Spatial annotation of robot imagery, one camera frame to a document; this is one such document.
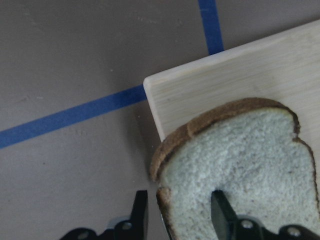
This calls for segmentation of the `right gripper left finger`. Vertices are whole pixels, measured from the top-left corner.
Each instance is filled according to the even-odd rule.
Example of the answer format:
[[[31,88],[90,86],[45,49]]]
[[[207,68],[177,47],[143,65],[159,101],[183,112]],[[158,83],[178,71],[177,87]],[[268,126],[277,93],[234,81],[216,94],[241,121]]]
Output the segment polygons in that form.
[[[130,218],[114,227],[115,240],[144,240],[148,232],[148,191],[138,190],[135,194]]]

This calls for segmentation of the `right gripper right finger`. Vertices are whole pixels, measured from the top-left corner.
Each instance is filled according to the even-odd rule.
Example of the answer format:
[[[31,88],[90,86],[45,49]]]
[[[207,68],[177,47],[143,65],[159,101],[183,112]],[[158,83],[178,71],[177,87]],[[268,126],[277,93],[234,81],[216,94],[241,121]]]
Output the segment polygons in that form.
[[[222,190],[211,193],[211,221],[219,240],[263,240],[257,219],[238,215]]]

